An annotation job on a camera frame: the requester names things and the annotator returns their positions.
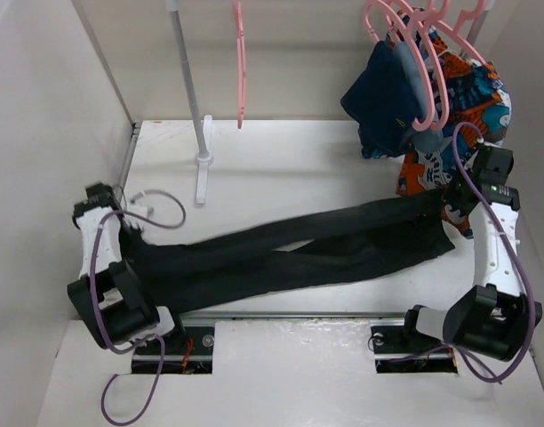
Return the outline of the black trousers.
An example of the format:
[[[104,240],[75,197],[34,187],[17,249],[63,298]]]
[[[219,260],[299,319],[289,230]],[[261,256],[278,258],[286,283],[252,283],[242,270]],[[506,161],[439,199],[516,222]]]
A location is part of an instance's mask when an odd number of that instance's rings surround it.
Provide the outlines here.
[[[312,286],[383,277],[453,250],[442,224],[444,193],[266,223],[188,245],[133,235],[122,254],[158,306],[179,314]]]

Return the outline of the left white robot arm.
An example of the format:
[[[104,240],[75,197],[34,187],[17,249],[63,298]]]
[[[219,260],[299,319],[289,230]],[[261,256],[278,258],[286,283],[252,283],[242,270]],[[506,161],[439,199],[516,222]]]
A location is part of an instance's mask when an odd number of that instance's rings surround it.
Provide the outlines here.
[[[181,350],[186,330],[180,316],[157,306],[123,249],[141,237],[139,222],[176,230],[187,218],[183,204],[160,189],[146,189],[126,205],[116,198],[115,188],[97,182],[85,188],[86,199],[75,204],[72,220],[81,232],[83,262],[78,280],[67,286],[68,299],[95,342],[105,350],[124,354],[156,340],[169,353]],[[154,222],[152,210],[139,205],[148,196],[167,197],[176,203],[181,219],[171,225]]]

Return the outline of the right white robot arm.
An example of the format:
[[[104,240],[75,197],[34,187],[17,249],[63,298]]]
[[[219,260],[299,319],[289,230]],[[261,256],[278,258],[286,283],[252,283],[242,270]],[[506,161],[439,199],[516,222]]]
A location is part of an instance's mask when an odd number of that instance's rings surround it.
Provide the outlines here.
[[[422,305],[408,310],[398,328],[406,349],[419,350],[436,339],[510,361],[528,344],[527,332],[539,324],[542,306],[528,299],[514,260],[520,199],[506,184],[513,163],[511,150],[484,144],[469,170],[454,175],[445,199],[469,213],[473,285],[449,310]]]

